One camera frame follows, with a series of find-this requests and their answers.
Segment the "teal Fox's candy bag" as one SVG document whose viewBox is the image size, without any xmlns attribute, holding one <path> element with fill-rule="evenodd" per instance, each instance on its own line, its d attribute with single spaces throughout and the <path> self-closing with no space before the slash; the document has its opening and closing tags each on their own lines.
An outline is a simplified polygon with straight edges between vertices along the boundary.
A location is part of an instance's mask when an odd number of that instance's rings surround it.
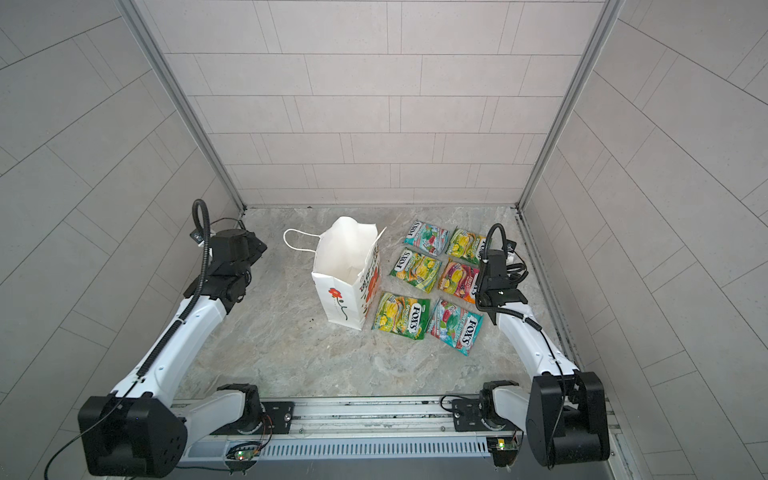
<svg viewBox="0 0 768 480">
<path fill-rule="evenodd" d="M 449 240 L 450 231 L 421 220 L 415 220 L 403 240 L 405 245 L 429 255 L 443 254 Z"/>
<path fill-rule="evenodd" d="M 430 318 L 429 333 L 468 356 L 482 322 L 481 315 L 446 300 L 439 300 Z"/>
</svg>

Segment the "orange Fox's candy bag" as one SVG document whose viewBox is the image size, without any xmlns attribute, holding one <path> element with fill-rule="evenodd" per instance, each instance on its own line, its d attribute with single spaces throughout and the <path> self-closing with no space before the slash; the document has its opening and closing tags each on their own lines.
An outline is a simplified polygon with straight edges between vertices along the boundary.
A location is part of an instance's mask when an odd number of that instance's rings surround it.
<svg viewBox="0 0 768 480">
<path fill-rule="evenodd" d="M 447 294 L 475 304 L 476 281 L 479 269 L 456 261 L 449 261 L 441 275 L 438 288 Z"/>
</svg>

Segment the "green Fox's spring tea bag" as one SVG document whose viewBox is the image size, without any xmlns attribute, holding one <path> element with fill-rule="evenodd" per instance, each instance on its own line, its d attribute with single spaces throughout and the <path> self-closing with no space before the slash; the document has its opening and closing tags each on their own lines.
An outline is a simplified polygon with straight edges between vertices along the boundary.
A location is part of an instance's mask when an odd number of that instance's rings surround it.
<svg viewBox="0 0 768 480">
<path fill-rule="evenodd" d="M 431 293 L 442 265 L 443 262 L 436 258 L 405 248 L 390 275 L 425 293 Z"/>
</svg>

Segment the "white floral paper bag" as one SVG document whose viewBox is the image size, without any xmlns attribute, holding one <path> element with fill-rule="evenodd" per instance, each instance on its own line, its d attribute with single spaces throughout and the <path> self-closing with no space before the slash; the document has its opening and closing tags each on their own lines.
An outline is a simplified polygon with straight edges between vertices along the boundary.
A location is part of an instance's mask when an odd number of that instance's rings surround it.
<svg viewBox="0 0 768 480">
<path fill-rule="evenodd" d="M 379 240 L 385 233 L 374 224 L 341 216 L 313 237 L 311 276 L 329 322 L 357 331 L 363 329 L 378 291 Z"/>
</svg>

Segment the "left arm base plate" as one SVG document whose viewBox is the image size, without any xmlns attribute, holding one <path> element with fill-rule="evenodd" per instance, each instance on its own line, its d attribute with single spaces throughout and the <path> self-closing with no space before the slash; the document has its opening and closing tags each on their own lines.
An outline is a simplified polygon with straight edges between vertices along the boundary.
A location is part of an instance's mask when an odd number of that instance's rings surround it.
<svg viewBox="0 0 768 480">
<path fill-rule="evenodd" d="M 213 435 L 287 434 L 294 408 L 295 403 L 290 401 L 267 401 L 258 407 L 246 404 L 240 418 L 215 430 Z"/>
</svg>

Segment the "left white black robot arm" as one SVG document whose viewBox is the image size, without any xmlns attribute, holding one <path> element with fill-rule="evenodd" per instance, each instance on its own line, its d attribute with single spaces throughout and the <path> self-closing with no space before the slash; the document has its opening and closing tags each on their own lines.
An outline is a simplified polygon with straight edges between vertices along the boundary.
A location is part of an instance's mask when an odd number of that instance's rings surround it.
<svg viewBox="0 0 768 480">
<path fill-rule="evenodd" d="M 139 364 L 106 396 L 78 413 L 87 469 L 94 476 L 162 478 L 196 441 L 223 427 L 257 431 L 256 386 L 227 384 L 180 412 L 172 404 L 212 331 L 245 296 L 251 267 L 266 251 L 254 233 L 228 229 L 210 238 L 207 269 L 190 284 L 177 314 Z"/>
</svg>

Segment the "yellow green Fox's candy bag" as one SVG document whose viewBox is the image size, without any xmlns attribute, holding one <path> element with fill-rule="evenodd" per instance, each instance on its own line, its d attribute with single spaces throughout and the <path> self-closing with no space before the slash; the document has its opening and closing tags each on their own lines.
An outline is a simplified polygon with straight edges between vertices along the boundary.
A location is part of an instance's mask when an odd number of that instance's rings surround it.
<svg viewBox="0 0 768 480">
<path fill-rule="evenodd" d="M 471 265 L 480 263 L 486 237 L 462 228 L 456 228 L 446 247 L 446 254 Z"/>
</svg>

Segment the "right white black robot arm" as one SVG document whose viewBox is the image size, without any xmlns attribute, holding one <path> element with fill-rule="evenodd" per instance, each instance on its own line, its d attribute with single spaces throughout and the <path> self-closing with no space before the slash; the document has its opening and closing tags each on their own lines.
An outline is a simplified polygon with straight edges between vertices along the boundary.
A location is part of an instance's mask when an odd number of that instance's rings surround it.
<svg viewBox="0 0 768 480">
<path fill-rule="evenodd" d="M 511 342 L 531 386 L 492 386 L 486 411 L 521 430 L 544 467 L 606 461 L 611 449 L 603 383 L 554 345 L 519 290 L 508 258 L 497 249 L 481 255 L 475 301 Z"/>
</svg>

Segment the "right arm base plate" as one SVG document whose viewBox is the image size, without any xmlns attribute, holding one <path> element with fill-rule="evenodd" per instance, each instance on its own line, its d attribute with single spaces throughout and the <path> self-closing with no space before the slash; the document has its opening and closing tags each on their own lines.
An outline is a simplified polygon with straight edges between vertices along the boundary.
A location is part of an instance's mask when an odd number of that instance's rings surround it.
<svg viewBox="0 0 768 480">
<path fill-rule="evenodd" d="M 526 432 L 528 406 L 517 396 L 454 399 L 451 413 L 457 432 Z"/>
</svg>

